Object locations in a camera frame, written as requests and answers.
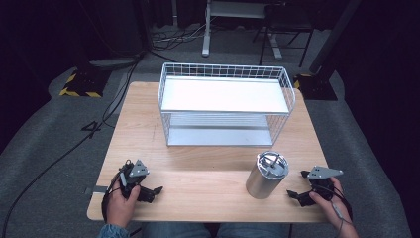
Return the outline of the person's left hand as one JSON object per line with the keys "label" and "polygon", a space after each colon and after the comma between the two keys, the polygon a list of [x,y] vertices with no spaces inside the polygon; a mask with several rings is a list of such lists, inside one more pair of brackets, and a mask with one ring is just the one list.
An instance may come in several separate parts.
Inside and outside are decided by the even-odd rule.
{"label": "person's left hand", "polygon": [[137,185],[132,189],[130,196],[125,198],[121,189],[114,186],[106,208],[106,223],[126,228],[133,218],[140,191],[141,188]]}

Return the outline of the black chair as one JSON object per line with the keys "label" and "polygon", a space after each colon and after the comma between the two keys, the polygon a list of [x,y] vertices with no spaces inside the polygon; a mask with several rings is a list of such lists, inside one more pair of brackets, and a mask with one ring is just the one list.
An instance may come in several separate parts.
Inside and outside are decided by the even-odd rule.
{"label": "black chair", "polygon": [[[262,25],[253,38],[253,41],[255,41],[260,34],[263,34],[259,64],[263,63],[267,42],[275,42],[273,46],[280,49],[276,36],[292,35],[292,38],[284,47],[286,49],[302,50],[299,65],[303,65],[314,32],[314,25],[308,12],[301,4],[280,1],[265,5],[263,13]],[[306,34],[307,40],[303,46],[294,46],[292,43],[300,34]]]}

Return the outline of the dark slanted stand pole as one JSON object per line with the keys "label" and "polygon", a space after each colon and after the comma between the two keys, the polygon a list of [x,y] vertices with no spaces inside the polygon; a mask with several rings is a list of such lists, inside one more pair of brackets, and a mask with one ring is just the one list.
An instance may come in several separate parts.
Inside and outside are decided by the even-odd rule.
{"label": "dark slanted stand pole", "polygon": [[334,1],[340,3],[345,2],[345,5],[340,11],[339,16],[335,21],[333,28],[331,29],[329,37],[309,67],[309,71],[312,73],[318,73],[327,64],[327,59],[332,55],[334,46],[338,43],[341,34],[346,29],[362,0]]}

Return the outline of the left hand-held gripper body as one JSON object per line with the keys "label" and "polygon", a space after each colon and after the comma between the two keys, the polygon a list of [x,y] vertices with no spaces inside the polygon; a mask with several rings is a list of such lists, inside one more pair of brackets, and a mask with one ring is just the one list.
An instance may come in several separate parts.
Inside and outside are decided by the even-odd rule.
{"label": "left hand-held gripper body", "polygon": [[129,198],[135,186],[141,187],[141,181],[149,174],[149,170],[137,160],[133,163],[130,160],[120,168],[120,189],[125,198]]}

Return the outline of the person's right hand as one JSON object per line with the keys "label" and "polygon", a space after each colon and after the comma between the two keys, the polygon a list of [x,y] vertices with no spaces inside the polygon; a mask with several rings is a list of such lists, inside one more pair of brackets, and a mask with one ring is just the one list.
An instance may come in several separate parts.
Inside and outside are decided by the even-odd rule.
{"label": "person's right hand", "polygon": [[334,228],[339,230],[344,224],[353,225],[345,204],[337,195],[334,195],[330,201],[327,201],[315,191],[311,191],[310,196],[321,207],[327,220]]}

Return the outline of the person's left leg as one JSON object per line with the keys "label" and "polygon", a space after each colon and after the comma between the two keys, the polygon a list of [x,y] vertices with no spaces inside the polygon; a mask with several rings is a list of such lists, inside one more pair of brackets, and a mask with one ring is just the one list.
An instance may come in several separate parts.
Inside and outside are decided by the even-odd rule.
{"label": "person's left leg", "polygon": [[210,231],[202,223],[145,222],[142,238],[211,238]]}

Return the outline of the black yellow striped stand base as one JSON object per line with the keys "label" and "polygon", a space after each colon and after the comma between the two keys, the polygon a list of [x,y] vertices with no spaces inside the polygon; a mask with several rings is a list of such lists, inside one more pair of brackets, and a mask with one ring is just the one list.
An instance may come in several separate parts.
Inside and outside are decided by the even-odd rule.
{"label": "black yellow striped stand base", "polygon": [[102,97],[110,75],[110,70],[93,69],[83,71],[75,69],[67,79],[59,95]]}
{"label": "black yellow striped stand base", "polygon": [[305,100],[337,101],[337,95],[329,81],[323,81],[316,75],[299,73],[293,76],[293,85],[299,89]]}

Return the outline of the person's right leg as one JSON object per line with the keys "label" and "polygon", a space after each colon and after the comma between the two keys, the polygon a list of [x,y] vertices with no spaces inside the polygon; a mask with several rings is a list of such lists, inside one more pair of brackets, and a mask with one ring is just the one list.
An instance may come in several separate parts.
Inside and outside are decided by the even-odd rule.
{"label": "person's right leg", "polygon": [[287,238],[288,226],[280,223],[222,223],[217,238]]}

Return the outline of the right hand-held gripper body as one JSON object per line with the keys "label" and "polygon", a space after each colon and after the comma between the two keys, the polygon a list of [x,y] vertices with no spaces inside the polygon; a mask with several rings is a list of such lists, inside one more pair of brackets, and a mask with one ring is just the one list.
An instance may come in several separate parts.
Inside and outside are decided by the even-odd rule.
{"label": "right hand-held gripper body", "polygon": [[343,173],[342,170],[315,166],[306,177],[315,192],[324,199],[330,200],[334,196],[334,185],[331,178],[341,176]]}

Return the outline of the stainless steel cup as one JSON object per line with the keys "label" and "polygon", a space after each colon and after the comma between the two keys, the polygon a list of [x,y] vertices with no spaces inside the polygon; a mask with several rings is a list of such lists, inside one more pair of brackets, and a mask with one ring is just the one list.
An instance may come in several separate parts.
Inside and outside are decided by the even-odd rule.
{"label": "stainless steel cup", "polygon": [[288,161],[276,151],[265,151],[257,154],[246,181],[246,189],[256,199],[266,199],[288,175]]}

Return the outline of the person's leg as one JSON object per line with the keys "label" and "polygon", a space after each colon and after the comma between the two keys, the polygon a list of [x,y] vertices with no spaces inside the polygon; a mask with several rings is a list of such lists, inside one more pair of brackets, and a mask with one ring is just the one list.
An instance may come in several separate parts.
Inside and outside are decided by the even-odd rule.
{"label": "person's leg", "polygon": [[211,238],[210,231],[202,223],[145,222],[142,238]]}
{"label": "person's leg", "polygon": [[287,238],[288,226],[280,223],[222,223],[217,238]]}

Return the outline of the white metal desk frame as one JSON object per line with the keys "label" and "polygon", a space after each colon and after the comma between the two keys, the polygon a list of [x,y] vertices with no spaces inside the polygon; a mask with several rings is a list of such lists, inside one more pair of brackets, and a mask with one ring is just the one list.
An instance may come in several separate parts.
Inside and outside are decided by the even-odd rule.
{"label": "white metal desk frame", "polygon": [[214,17],[232,17],[245,19],[263,19],[265,3],[248,3],[245,0],[206,0],[205,32],[201,55],[210,55],[210,23]]}

